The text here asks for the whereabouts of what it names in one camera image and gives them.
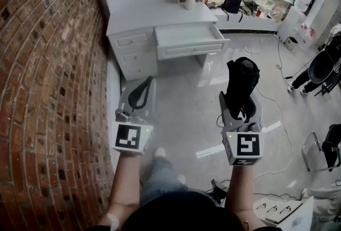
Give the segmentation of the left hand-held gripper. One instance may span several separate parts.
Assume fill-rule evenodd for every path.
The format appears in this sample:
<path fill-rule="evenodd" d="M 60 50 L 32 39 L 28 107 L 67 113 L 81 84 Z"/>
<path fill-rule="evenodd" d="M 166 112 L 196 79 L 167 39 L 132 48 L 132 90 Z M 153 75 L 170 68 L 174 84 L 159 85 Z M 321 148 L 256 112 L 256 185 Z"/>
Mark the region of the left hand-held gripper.
<path fill-rule="evenodd" d="M 112 124 L 111 147 L 123 153 L 144 155 L 153 137 L 155 122 L 156 80 L 141 78 L 121 93 L 116 120 Z"/>

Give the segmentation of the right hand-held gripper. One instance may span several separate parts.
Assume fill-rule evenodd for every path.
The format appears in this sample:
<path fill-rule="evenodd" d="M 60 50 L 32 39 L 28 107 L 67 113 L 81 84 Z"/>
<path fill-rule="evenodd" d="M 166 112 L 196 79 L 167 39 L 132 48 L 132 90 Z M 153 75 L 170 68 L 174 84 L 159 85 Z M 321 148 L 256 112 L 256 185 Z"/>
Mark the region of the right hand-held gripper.
<path fill-rule="evenodd" d="M 264 154 L 264 133 L 262 132 L 263 108 L 257 100 L 246 104 L 246 122 L 234 119 L 226 106 L 224 93 L 219 93 L 222 120 L 222 144 L 231 166 L 253 166 Z"/>

